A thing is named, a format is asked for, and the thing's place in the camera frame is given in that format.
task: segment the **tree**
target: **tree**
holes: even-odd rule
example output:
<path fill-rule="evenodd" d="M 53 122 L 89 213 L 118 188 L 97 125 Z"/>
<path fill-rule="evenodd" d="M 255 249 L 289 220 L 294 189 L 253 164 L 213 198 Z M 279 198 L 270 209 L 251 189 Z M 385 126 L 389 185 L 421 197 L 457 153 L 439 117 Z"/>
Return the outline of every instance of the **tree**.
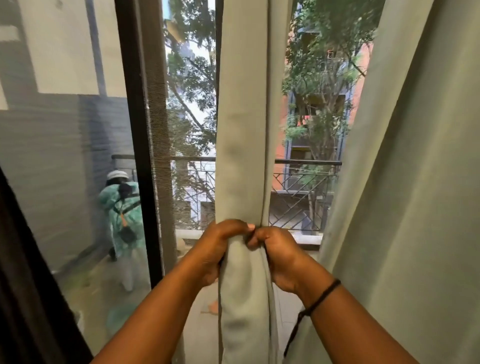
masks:
<path fill-rule="evenodd" d="M 363 45 L 371 45 L 384 0 L 304 0 L 291 22 L 285 94 L 295 111 L 287 117 L 285 138 L 302 138 L 316 160 L 336 159 L 339 136 L 348 132 L 351 102 L 346 97 L 366 70 L 357 65 Z M 332 167 L 305 165 L 301 183 L 309 187 L 310 219 L 318 194 L 331 187 Z"/>
<path fill-rule="evenodd" d="M 170 0 L 169 7 L 172 17 L 166 21 L 165 40 L 171 150 L 172 155 L 196 157 L 211 151 L 216 139 L 215 11 L 208 8 L 207 0 Z M 195 55 L 189 43 L 206 57 Z M 205 113 L 203 120 L 196 118 L 188 106 L 191 103 Z M 198 167 L 195 162 L 175 162 L 174 214 L 180 225 L 198 227 L 185 207 L 186 200 L 203 194 L 214 201 L 212 186 Z"/>

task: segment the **white pants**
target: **white pants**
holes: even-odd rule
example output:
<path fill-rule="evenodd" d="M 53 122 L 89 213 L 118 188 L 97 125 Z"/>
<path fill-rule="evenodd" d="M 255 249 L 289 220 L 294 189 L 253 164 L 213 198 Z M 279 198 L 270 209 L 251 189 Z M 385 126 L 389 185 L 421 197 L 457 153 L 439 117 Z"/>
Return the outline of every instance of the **white pants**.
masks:
<path fill-rule="evenodd" d="M 138 282 L 139 279 L 144 278 L 144 276 L 146 276 L 150 284 L 150 278 L 147 273 L 148 261 L 145 247 L 135 248 L 131 252 L 124 252 L 118 257 L 117 266 L 121 283 L 127 292 L 133 291 L 135 281 Z"/>

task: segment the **sage green curtain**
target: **sage green curtain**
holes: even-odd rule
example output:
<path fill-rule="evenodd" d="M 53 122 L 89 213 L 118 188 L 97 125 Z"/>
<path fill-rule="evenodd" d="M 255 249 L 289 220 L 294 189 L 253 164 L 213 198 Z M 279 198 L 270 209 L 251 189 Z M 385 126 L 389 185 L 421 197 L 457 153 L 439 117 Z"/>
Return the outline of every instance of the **sage green curtain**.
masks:
<path fill-rule="evenodd" d="M 215 201 L 217 222 L 268 224 L 291 0 L 225 0 Z M 264 249 L 231 240 L 219 285 L 222 362 L 278 361 L 275 301 Z"/>
<path fill-rule="evenodd" d="M 480 2 L 388 0 L 319 261 L 423 364 L 480 362 Z M 328 363 L 311 321 L 286 363 Z"/>

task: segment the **hand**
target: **hand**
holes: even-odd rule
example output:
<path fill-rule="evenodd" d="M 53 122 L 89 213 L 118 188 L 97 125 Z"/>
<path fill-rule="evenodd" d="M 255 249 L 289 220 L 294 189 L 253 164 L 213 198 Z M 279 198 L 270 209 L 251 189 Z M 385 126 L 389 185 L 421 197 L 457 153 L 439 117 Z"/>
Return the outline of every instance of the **hand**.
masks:
<path fill-rule="evenodd" d="M 283 291 L 298 294 L 299 276 L 304 263 L 312 260 L 286 229 L 258 228 L 247 243 L 250 249 L 265 243 L 273 282 Z"/>
<path fill-rule="evenodd" d="M 255 229 L 255 225 L 241 220 L 229 219 L 220 223 L 212 222 L 197 244 L 185 255 L 183 260 L 190 262 L 200 273 L 201 286 L 209 286 L 218 278 L 218 264 L 227 250 L 228 239 L 236 235 L 246 235 Z"/>

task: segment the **curtain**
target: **curtain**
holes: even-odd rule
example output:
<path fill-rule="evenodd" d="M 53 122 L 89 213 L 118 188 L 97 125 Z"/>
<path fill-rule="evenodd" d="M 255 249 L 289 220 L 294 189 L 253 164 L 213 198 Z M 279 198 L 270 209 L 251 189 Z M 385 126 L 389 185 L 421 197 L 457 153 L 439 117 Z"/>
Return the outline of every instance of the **curtain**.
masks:
<path fill-rule="evenodd" d="M 93 359 L 1 170 L 0 327 L 0 363 Z"/>
<path fill-rule="evenodd" d="M 216 221 L 268 224 L 291 1 L 225 0 L 216 140 Z M 219 285 L 223 363 L 276 363 L 264 249 L 229 243 Z"/>
<path fill-rule="evenodd" d="M 319 254 L 420 363 L 480 361 L 479 20 L 387 0 Z M 329 362 L 311 321 L 285 362 Z"/>

